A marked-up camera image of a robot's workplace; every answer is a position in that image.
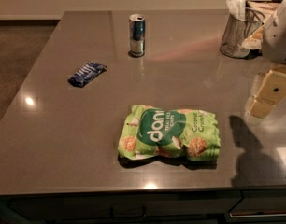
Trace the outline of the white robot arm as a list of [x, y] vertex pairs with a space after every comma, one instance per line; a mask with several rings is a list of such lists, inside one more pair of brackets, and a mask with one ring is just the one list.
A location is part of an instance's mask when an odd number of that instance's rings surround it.
[[267, 20], [263, 31], [263, 57], [276, 66], [258, 73], [246, 103], [246, 113], [263, 119], [286, 97], [286, 0]]

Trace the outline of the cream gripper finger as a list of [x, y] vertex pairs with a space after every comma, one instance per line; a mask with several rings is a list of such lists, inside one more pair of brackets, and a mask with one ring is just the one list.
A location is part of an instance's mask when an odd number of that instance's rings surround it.
[[248, 114], [258, 119], [269, 115], [286, 97], [286, 65], [278, 65], [266, 73], [258, 73], [250, 90]]

